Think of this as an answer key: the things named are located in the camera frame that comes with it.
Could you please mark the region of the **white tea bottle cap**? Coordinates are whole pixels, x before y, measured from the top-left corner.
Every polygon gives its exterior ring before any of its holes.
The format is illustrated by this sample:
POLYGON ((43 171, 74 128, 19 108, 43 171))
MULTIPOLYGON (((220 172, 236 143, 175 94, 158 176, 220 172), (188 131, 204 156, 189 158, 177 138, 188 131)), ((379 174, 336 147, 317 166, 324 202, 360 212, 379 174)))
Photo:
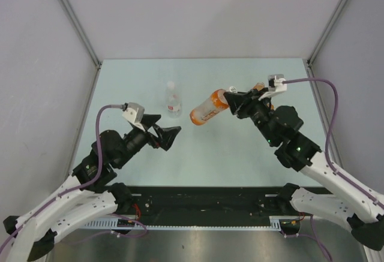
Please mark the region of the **white tea bottle cap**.
POLYGON ((229 88, 229 91, 232 92, 232 93, 237 93, 237 89, 234 86, 231 86, 229 88))

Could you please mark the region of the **small orange juice bottle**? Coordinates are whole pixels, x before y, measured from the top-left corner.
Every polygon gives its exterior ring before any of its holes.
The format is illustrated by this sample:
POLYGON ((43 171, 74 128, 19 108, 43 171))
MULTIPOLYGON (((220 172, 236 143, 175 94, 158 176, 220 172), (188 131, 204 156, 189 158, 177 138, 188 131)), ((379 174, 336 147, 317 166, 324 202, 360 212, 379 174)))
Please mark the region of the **small orange juice bottle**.
MULTIPOLYGON (((253 89, 257 90, 257 91, 261 91, 265 88, 265 84, 263 82, 258 82, 257 84, 255 84, 253 86, 253 89)), ((274 109, 274 105, 271 103, 271 100, 269 100, 267 103, 266 103, 266 106, 270 109, 270 110, 273 110, 274 109)))

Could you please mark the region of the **tall orange tea bottle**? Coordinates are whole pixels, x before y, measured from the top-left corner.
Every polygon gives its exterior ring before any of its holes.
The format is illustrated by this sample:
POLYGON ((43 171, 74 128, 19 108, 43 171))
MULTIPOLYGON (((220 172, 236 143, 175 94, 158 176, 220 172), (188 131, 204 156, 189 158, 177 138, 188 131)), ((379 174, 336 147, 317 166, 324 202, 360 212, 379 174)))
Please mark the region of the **tall orange tea bottle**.
POLYGON ((224 97, 225 89, 218 89, 213 92, 201 105, 190 112, 190 119, 193 124, 201 126, 207 123, 215 115, 226 110, 229 105, 224 97))

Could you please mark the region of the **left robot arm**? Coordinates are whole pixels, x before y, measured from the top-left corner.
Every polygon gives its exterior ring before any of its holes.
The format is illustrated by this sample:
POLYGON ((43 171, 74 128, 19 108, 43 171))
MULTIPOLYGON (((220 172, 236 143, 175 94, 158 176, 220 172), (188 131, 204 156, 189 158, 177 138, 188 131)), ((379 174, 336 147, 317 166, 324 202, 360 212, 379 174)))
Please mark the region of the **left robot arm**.
POLYGON ((35 209, 4 220, 6 232, 14 239, 8 261, 36 261, 87 222, 105 215, 125 214, 136 205, 124 183, 110 182, 144 146, 169 150, 181 131, 180 126, 162 128, 161 115, 147 115, 143 109, 127 107, 124 119, 129 133, 100 131, 95 124, 96 141, 88 156, 73 169, 63 184, 35 209))

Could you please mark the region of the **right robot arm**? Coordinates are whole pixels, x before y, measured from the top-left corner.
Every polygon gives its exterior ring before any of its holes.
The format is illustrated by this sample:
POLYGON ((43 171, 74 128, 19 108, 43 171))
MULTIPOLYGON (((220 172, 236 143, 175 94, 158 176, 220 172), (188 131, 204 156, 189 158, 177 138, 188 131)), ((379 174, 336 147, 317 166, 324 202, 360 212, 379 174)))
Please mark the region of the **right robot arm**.
POLYGON ((295 210, 309 212, 331 221, 347 231, 364 246, 383 249, 383 194, 354 178, 329 159, 320 146, 300 132, 303 120, 292 106, 271 109, 274 93, 261 91, 225 92, 232 115, 249 118, 264 136, 275 156, 286 168, 292 168, 320 183, 337 198, 316 198, 299 186, 277 199, 277 209, 284 215, 295 210))

